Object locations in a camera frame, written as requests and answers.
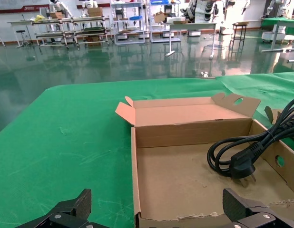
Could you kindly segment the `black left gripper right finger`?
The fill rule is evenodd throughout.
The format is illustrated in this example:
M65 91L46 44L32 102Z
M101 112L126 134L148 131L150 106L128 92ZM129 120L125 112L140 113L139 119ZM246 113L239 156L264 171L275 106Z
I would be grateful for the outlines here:
M294 221L284 218L260 201L240 197L230 188L223 189L223 210L231 221L224 228L294 228Z

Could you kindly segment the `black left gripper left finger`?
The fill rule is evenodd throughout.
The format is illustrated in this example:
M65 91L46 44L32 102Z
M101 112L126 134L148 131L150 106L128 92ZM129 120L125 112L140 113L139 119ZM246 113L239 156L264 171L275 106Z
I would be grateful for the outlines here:
M98 228L89 222L92 208L91 189L84 189L74 199L60 201L47 214L19 225L20 228Z

